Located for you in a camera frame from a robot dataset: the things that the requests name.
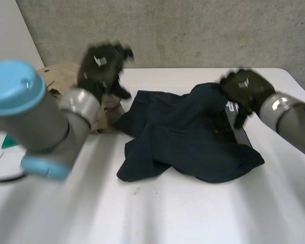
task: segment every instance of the navy t-shirt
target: navy t-shirt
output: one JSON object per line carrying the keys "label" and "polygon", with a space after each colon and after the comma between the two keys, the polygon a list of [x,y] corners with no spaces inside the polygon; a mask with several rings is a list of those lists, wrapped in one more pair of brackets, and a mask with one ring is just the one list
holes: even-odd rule
{"label": "navy t-shirt", "polygon": [[264,164],[257,151],[237,144],[225,112],[227,102],[216,83],[197,85],[183,96],[138,91],[115,125],[135,138],[126,143],[117,177],[136,181],[173,166],[180,173],[220,183]]}

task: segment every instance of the green object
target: green object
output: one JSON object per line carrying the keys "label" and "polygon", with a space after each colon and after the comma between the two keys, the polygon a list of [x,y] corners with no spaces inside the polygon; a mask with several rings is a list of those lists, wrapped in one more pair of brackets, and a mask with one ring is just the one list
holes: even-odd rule
{"label": "green object", "polygon": [[5,148],[8,148],[8,147],[17,146],[17,145],[18,145],[18,143],[15,142],[13,139],[11,139],[10,136],[7,135],[4,139],[4,142],[2,143],[1,148],[5,149]]}

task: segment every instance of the fabric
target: fabric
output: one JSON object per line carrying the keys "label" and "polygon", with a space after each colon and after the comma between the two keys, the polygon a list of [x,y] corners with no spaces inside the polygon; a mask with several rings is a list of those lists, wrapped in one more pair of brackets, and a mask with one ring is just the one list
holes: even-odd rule
{"label": "fabric", "polygon": [[[79,65],[64,63],[48,66],[38,70],[47,85],[48,91],[58,100],[63,97],[77,82]],[[121,99],[114,95],[103,95],[101,113],[98,115],[92,132],[113,132],[113,124],[124,114]]]}
{"label": "fabric", "polygon": [[197,85],[190,94],[142,91],[116,128],[135,137],[117,176],[136,181],[173,166],[206,182],[236,179],[264,163],[251,147],[237,144],[228,122],[228,100],[216,83]]}

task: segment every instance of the black cable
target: black cable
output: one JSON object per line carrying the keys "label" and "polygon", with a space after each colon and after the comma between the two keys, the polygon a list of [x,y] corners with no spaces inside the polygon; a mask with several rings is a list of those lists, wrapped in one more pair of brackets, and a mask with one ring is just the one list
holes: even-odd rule
{"label": "black cable", "polygon": [[9,183],[9,182],[18,181],[18,180],[24,179],[26,176],[28,176],[28,174],[23,172],[20,175],[0,178],[0,183]]}

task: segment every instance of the white wall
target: white wall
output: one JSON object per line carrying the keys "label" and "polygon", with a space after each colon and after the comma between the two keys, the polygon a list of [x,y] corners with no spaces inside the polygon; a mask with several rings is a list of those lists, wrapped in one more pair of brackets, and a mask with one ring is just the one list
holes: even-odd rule
{"label": "white wall", "polygon": [[7,58],[44,67],[15,0],[0,0],[0,60]]}

